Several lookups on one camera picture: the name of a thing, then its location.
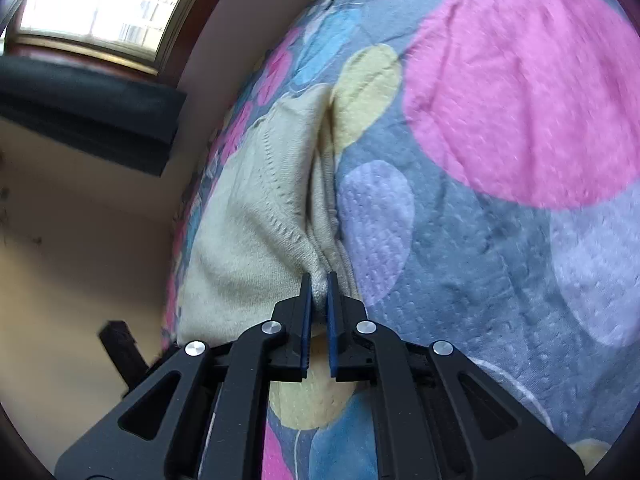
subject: triangular cutout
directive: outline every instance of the triangular cutout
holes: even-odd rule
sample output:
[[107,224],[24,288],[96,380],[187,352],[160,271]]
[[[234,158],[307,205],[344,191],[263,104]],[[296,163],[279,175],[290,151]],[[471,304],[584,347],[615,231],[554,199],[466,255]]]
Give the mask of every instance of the triangular cutout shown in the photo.
[[118,421],[119,426],[145,440],[153,440],[158,434],[162,418],[180,382],[180,374],[172,372],[127,410]]
[[485,439],[497,438],[518,427],[513,415],[470,376],[460,374],[458,380]]

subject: wooden window frame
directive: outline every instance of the wooden window frame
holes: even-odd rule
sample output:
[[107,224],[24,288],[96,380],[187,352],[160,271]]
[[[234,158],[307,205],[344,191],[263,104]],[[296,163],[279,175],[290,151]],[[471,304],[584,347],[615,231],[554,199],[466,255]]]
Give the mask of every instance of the wooden window frame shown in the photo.
[[94,38],[90,42],[63,34],[19,30],[22,0],[6,29],[4,54],[74,64],[121,76],[177,86],[191,51],[219,0],[178,0],[155,55],[135,46],[118,49]]

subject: bed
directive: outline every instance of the bed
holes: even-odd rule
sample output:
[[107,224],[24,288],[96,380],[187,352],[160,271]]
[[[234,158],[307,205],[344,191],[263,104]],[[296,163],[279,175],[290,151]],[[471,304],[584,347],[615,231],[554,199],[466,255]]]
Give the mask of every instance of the bed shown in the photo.
[[[369,317],[453,342],[604,454],[640,400],[640,40],[619,3],[311,3],[185,194],[166,341],[229,158],[274,102],[318,83],[334,88],[340,236]],[[313,427],[272,406],[263,478],[377,478],[368,402],[354,387]]]

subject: window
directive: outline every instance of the window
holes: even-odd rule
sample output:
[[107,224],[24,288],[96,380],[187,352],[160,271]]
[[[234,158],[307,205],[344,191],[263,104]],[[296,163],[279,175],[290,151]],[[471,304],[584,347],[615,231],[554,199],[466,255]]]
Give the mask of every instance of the window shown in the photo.
[[[180,3],[181,0],[25,0],[10,34],[17,44],[93,53],[95,57],[107,53],[121,57],[124,64],[157,73],[175,29],[180,27],[180,16],[173,19],[180,14],[176,12]],[[184,7],[188,9],[189,3],[185,2]]]

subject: silver screw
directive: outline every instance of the silver screw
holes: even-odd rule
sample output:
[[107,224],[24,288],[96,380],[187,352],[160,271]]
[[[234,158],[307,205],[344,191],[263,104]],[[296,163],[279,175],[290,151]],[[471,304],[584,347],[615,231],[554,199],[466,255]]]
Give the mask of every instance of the silver screw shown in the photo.
[[265,334],[277,334],[280,330],[282,330],[282,325],[277,321],[265,321],[262,324],[262,331]]
[[207,349],[207,345],[205,345],[202,341],[191,341],[187,343],[187,346],[184,347],[184,351],[187,355],[191,357],[196,357],[196,355],[202,354]]
[[356,330],[361,334],[373,334],[377,328],[372,321],[361,321],[356,325]]
[[453,345],[449,341],[436,341],[433,344],[433,351],[438,355],[453,354]]

